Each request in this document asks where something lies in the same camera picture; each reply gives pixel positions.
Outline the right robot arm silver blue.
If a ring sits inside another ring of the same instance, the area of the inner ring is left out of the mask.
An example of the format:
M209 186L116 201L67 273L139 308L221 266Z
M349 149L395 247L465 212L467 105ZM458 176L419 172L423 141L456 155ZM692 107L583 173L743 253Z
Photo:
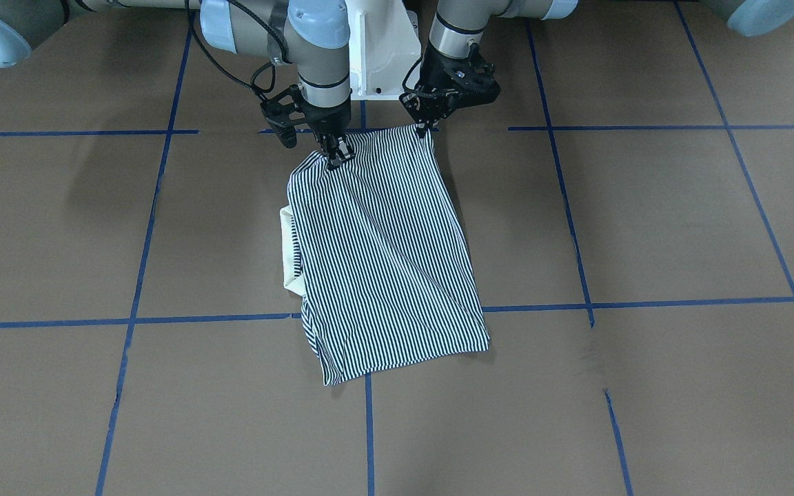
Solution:
M343 1L0 1L0 68L28 59L35 48L75 18L104 10L180 9L190 35L208 59L211 48L265 57L261 70L295 65L298 82L281 93L274 85L243 81L281 144L296 145L296 128L309 126L328 169L353 159L347 140L351 117L349 7Z

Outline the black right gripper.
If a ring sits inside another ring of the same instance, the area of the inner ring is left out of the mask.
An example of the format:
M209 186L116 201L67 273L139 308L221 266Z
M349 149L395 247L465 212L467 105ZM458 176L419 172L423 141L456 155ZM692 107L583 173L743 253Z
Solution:
M341 103L335 107L319 107L306 103L305 119L316 141L321 145L329 172L355 158L355 148L346 136L351 120L351 103Z

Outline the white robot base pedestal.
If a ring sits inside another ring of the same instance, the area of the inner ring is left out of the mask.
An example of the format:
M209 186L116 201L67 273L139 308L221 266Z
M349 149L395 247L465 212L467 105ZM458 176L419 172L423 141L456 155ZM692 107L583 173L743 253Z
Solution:
M415 85L421 56L417 15L403 1L347 1L353 101L396 101Z

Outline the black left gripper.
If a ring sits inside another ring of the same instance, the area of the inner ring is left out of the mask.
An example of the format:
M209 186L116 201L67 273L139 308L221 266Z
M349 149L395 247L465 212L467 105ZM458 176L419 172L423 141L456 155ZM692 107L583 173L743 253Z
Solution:
M474 83L481 60L479 46L471 45L469 49L465 59L451 59L434 46L426 46L415 91L400 95L400 103L415 123L419 138L455 110L481 103Z

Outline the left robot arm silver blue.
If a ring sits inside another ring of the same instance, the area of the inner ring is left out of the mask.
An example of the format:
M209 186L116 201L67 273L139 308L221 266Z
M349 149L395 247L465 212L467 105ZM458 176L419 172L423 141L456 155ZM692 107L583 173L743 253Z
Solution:
M417 81L403 82L399 101L424 138L457 110L488 105L501 87L495 66L481 45L492 19L558 20L578 7L577 1L439 1L425 50L411 70ZM794 1L703 1L732 32L761 37L794 18Z

